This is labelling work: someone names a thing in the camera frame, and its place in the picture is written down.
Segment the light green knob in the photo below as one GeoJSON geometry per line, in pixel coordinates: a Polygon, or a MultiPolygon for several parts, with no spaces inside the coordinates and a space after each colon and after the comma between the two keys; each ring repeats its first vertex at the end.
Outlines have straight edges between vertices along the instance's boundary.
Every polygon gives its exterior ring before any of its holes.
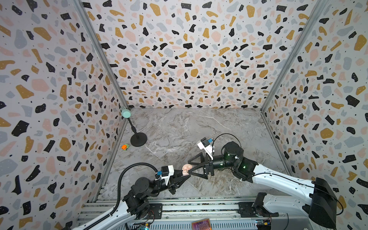
{"type": "Polygon", "coordinates": [[[130,110],[128,110],[128,109],[122,109],[121,110],[121,115],[124,118],[129,118],[132,114],[131,114],[130,110]]]}

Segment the round black base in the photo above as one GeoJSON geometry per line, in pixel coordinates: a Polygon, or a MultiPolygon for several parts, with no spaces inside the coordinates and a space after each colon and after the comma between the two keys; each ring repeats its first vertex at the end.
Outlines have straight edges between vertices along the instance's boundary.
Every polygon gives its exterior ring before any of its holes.
{"type": "Polygon", "coordinates": [[[131,138],[130,138],[130,143],[135,146],[135,147],[139,147],[144,145],[147,142],[147,136],[142,133],[139,132],[137,134],[134,134],[131,138]]]}

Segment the gray speckle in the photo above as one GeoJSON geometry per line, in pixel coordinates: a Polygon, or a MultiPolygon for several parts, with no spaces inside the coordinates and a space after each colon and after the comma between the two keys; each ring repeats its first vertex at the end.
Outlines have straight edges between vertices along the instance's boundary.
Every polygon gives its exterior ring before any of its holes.
{"type": "Polygon", "coordinates": [[[54,95],[54,94],[49,94],[49,95],[47,95],[46,99],[56,100],[57,99],[57,96],[54,95]]]}
{"type": "Polygon", "coordinates": [[[334,146],[335,149],[341,149],[342,143],[338,143],[337,145],[334,146]]]}
{"type": "Polygon", "coordinates": [[[207,61],[206,61],[206,68],[210,68],[212,65],[212,58],[209,58],[207,61]]]}
{"type": "Polygon", "coordinates": [[[6,142],[7,140],[8,140],[8,134],[6,132],[0,131],[0,144],[6,142]]]}
{"type": "Polygon", "coordinates": [[[349,70],[350,67],[351,67],[351,58],[344,57],[344,64],[343,64],[344,70],[349,70]]]}
{"type": "Polygon", "coordinates": [[[354,29],[354,26],[349,26],[344,29],[339,29],[336,33],[339,36],[345,36],[347,35],[352,29],[354,29]]]}
{"type": "Polygon", "coordinates": [[[113,22],[113,21],[116,21],[115,18],[111,17],[110,15],[108,15],[106,17],[110,22],[113,22]]]}
{"type": "Polygon", "coordinates": [[[31,20],[34,21],[36,24],[40,24],[41,20],[37,17],[37,15],[33,14],[31,15],[31,20]]]}
{"type": "Polygon", "coordinates": [[[58,53],[62,56],[66,56],[68,54],[68,52],[66,50],[64,50],[63,48],[61,48],[60,46],[57,46],[55,49],[54,49],[54,52],[55,53],[58,53]]]}
{"type": "Polygon", "coordinates": [[[132,58],[132,60],[130,61],[130,64],[132,66],[132,68],[137,68],[137,59],[135,58],[132,58]]]}
{"type": "Polygon", "coordinates": [[[239,30],[241,30],[242,29],[242,27],[241,27],[241,25],[240,24],[238,24],[238,23],[236,23],[236,29],[239,31],[239,30]]]}
{"type": "Polygon", "coordinates": [[[42,177],[41,180],[34,183],[32,186],[41,185],[41,184],[48,184],[50,177],[42,177]]]}
{"type": "Polygon", "coordinates": [[[21,204],[21,199],[16,199],[16,200],[14,201],[14,203],[13,203],[13,208],[14,208],[15,210],[18,210],[18,209],[19,209],[20,204],[21,204]]]}
{"type": "Polygon", "coordinates": [[[331,90],[331,86],[324,86],[323,88],[322,88],[322,96],[324,97],[324,98],[326,98],[326,97],[328,97],[328,96],[330,96],[331,95],[331,93],[332,93],[332,90],[331,90]]]}
{"type": "Polygon", "coordinates": [[[148,28],[150,28],[150,29],[154,29],[154,28],[155,28],[151,23],[146,22],[146,25],[147,25],[147,26],[148,26],[148,28]]]}
{"type": "Polygon", "coordinates": [[[267,28],[268,28],[268,31],[270,31],[270,30],[271,30],[271,26],[272,26],[272,24],[273,24],[273,23],[271,22],[271,20],[270,20],[270,19],[268,19],[268,20],[267,20],[267,22],[266,22],[266,24],[265,24],[265,25],[267,26],[267,28]]]}
{"type": "Polygon", "coordinates": [[[86,175],[82,175],[80,178],[79,178],[79,181],[80,182],[83,182],[85,179],[87,179],[88,178],[88,176],[86,176],[86,175]]]}
{"type": "Polygon", "coordinates": [[[327,183],[329,184],[337,184],[336,180],[332,179],[331,177],[329,177],[328,175],[324,175],[325,180],[327,181],[327,183]]]}
{"type": "Polygon", "coordinates": [[[34,136],[40,137],[40,136],[42,136],[42,134],[43,134],[43,131],[37,130],[37,133],[34,136]]]}
{"type": "Polygon", "coordinates": [[[356,205],[357,205],[357,203],[355,203],[352,199],[349,199],[348,201],[347,201],[347,203],[349,204],[349,206],[350,207],[352,207],[352,208],[354,208],[356,205]]]}
{"type": "Polygon", "coordinates": [[[82,81],[87,80],[86,72],[84,72],[84,71],[79,71],[79,72],[78,72],[78,79],[79,79],[79,80],[82,80],[82,81]]]}
{"type": "Polygon", "coordinates": [[[138,11],[141,7],[141,1],[140,0],[136,0],[133,5],[130,6],[130,10],[131,11],[138,11]]]}
{"type": "Polygon", "coordinates": [[[0,75],[0,82],[5,83],[5,79],[9,78],[8,75],[0,75]]]}
{"type": "Polygon", "coordinates": [[[13,98],[13,97],[15,97],[15,94],[12,91],[9,91],[5,94],[5,96],[8,97],[8,98],[13,98]]]}
{"type": "Polygon", "coordinates": [[[168,57],[173,57],[174,52],[170,50],[169,48],[166,48],[164,51],[164,54],[166,54],[168,57]]]}
{"type": "Polygon", "coordinates": [[[245,49],[241,54],[245,57],[245,58],[249,58],[249,56],[251,55],[251,51],[248,49],[245,49]]]}
{"type": "Polygon", "coordinates": [[[205,17],[202,17],[201,20],[202,20],[202,22],[208,22],[207,18],[205,18],[205,17]]]}
{"type": "Polygon", "coordinates": [[[61,116],[61,121],[64,124],[69,125],[71,123],[71,118],[64,110],[60,112],[60,116],[61,116]]]}
{"type": "Polygon", "coordinates": [[[67,34],[69,40],[75,41],[76,43],[78,43],[78,41],[74,38],[74,34],[69,33],[69,32],[66,32],[66,34],[67,34]]]}
{"type": "Polygon", "coordinates": [[[238,5],[239,5],[239,2],[237,1],[234,4],[232,4],[231,6],[229,6],[226,9],[226,12],[229,12],[229,13],[235,12],[238,5]]]}
{"type": "Polygon", "coordinates": [[[344,88],[343,88],[343,90],[344,90],[344,93],[351,93],[352,91],[353,91],[353,87],[351,87],[351,86],[345,86],[344,88]]]}
{"type": "Polygon", "coordinates": [[[14,46],[18,49],[23,49],[26,45],[27,45],[26,38],[23,36],[22,31],[17,29],[15,33],[14,46]]]}
{"type": "Polygon", "coordinates": [[[134,44],[129,44],[129,46],[132,47],[132,49],[134,49],[134,50],[138,49],[134,44]]]}
{"type": "Polygon", "coordinates": [[[338,50],[335,54],[335,60],[340,60],[340,57],[341,57],[341,53],[340,51],[338,50]]]}
{"type": "Polygon", "coordinates": [[[199,44],[201,44],[201,40],[198,38],[197,41],[195,42],[195,45],[197,46],[199,44]]]}
{"type": "Polygon", "coordinates": [[[159,23],[157,23],[156,25],[157,25],[157,27],[158,27],[158,28],[160,28],[160,30],[161,30],[162,32],[166,32],[166,31],[167,31],[166,26],[165,26],[162,22],[159,22],[159,23]]]}
{"type": "Polygon", "coordinates": [[[349,137],[344,142],[348,148],[351,148],[351,147],[363,144],[364,140],[362,137],[349,137]]]}
{"type": "Polygon", "coordinates": [[[79,201],[81,200],[82,195],[77,196],[76,198],[73,199],[71,206],[73,207],[74,205],[78,204],[79,201]]]}
{"type": "Polygon", "coordinates": [[[57,194],[54,194],[54,196],[52,197],[52,201],[57,201],[60,197],[60,194],[57,193],[57,194]]]}
{"type": "Polygon", "coordinates": [[[3,190],[5,191],[5,193],[8,192],[10,185],[11,185],[11,181],[7,181],[6,184],[3,186],[3,190]]]}
{"type": "Polygon", "coordinates": [[[176,18],[176,24],[178,24],[182,29],[184,29],[183,20],[181,20],[179,17],[176,18]]]}
{"type": "Polygon", "coordinates": [[[26,106],[26,105],[22,105],[22,108],[24,110],[24,115],[26,117],[32,117],[32,107],[26,106]]]}
{"type": "Polygon", "coordinates": [[[248,33],[253,33],[254,32],[252,24],[246,24],[245,28],[247,29],[248,33]]]}

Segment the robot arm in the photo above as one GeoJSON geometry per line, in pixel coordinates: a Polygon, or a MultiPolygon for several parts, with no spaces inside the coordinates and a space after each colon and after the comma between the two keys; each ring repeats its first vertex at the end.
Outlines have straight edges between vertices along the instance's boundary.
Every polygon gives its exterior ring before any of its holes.
{"type": "Polygon", "coordinates": [[[299,213],[308,216],[323,227],[331,229],[336,227],[338,200],[324,179],[317,177],[315,181],[304,180],[269,169],[256,161],[243,157],[244,150],[233,141],[227,143],[221,149],[222,151],[221,155],[207,157],[200,153],[190,159],[188,164],[193,167],[188,170],[189,175],[208,179],[208,175],[214,175],[215,169],[231,168],[233,175],[241,181],[267,185],[292,196],[272,196],[259,193],[253,207],[263,216],[275,212],[299,213]],[[201,168],[203,174],[195,173],[201,168]]]}

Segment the pink speckle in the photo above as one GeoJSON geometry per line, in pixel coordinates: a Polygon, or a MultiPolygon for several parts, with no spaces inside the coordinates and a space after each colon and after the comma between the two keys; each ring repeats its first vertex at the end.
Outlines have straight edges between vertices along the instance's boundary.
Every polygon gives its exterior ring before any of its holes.
{"type": "Polygon", "coordinates": [[[31,54],[29,53],[29,51],[27,49],[23,50],[23,56],[24,57],[30,57],[31,54]]]}
{"type": "Polygon", "coordinates": [[[51,8],[52,8],[52,10],[53,10],[55,13],[59,13],[59,8],[57,8],[56,6],[52,6],[51,8]]]}
{"type": "Polygon", "coordinates": [[[65,61],[66,61],[66,59],[65,59],[65,58],[63,58],[63,57],[61,57],[61,58],[59,59],[59,62],[60,62],[60,63],[65,64],[65,61]]]}
{"type": "Polygon", "coordinates": [[[49,171],[52,174],[55,174],[56,168],[55,168],[55,158],[53,156],[49,157],[46,163],[46,170],[49,171]]]}
{"type": "Polygon", "coordinates": [[[169,13],[167,12],[167,8],[166,6],[163,6],[162,11],[164,12],[164,14],[167,16],[169,13]]]}
{"type": "Polygon", "coordinates": [[[32,168],[32,165],[28,165],[27,167],[25,167],[23,170],[22,170],[22,173],[26,173],[30,168],[32,168]]]}
{"type": "Polygon", "coordinates": [[[313,114],[310,118],[309,118],[309,121],[322,121],[321,117],[316,115],[316,114],[313,114]]]}
{"type": "Polygon", "coordinates": [[[215,31],[215,32],[213,32],[213,33],[211,34],[211,37],[212,37],[212,39],[213,39],[215,42],[219,42],[219,41],[220,41],[220,39],[221,39],[221,34],[220,34],[219,32],[217,32],[217,31],[215,31]]]}
{"type": "Polygon", "coordinates": [[[367,134],[367,126],[363,127],[361,130],[360,130],[360,133],[365,135],[367,134]]]}
{"type": "Polygon", "coordinates": [[[43,162],[45,162],[45,161],[46,161],[46,158],[38,156],[38,157],[36,157],[36,161],[37,161],[38,163],[43,163],[43,162]]]}
{"type": "Polygon", "coordinates": [[[59,131],[59,135],[64,135],[64,134],[68,134],[68,130],[61,128],[59,131]]]}
{"type": "Polygon", "coordinates": [[[0,52],[5,56],[14,56],[13,52],[0,46],[0,52]]]}
{"type": "Polygon", "coordinates": [[[47,194],[43,194],[43,195],[40,197],[40,201],[45,201],[45,200],[46,200],[46,197],[47,197],[47,194]]]}
{"type": "Polygon", "coordinates": [[[220,14],[222,13],[221,5],[219,2],[217,3],[217,12],[219,12],[220,14]]]}
{"type": "Polygon", "coordinates": [[[43,120],[42,127],[43,127],[46,131],[51,132],[51,131],[52,131],[52,129],[51,129],[51,122],[50,122],[50,119],[44,119],[44,120],[43,120]]]}
{"type": "Polygon", "coordinates": [[[75,63],[75,57],[68,56],[68,61],[70,61],[72,63],[75,63]]]}
{"type": "Polygon", "coordinates": [[[47,29],[48,29],[51,33],[55,34],[55,36],[57,36],[57,32],[54,30],[54,28],[52,28],[52,26],[51,26],[50,24],[48,24],[48,25],[47,25],[47,29]]]}
{"type": "Polygon", "coordinates": [[[101,13],[101,7],[99,6],[99,4],[96,4],[96,5],[95,5],[95,7],[96,7],[97,11],[98,11],[99,13],[101,13]]]}
{"type": "Polygon", "coordinates": [[[1,151],[0,151],[0,156],[6,156],[7,153],[11,150],[11,148],[13,148],[13,146],[15,145],[16,141],[12,141],[9,144],[7,144],[1,151]]]}
{"type": "Polygon", "coordinates": [[[64,39],[64,38],[59,39],[59,42],[60,42],[60,44],[62,44],[62,45],[65,45],[65,44],[66,44],[66,42],[65,42],[65,39],[64,39]]]}

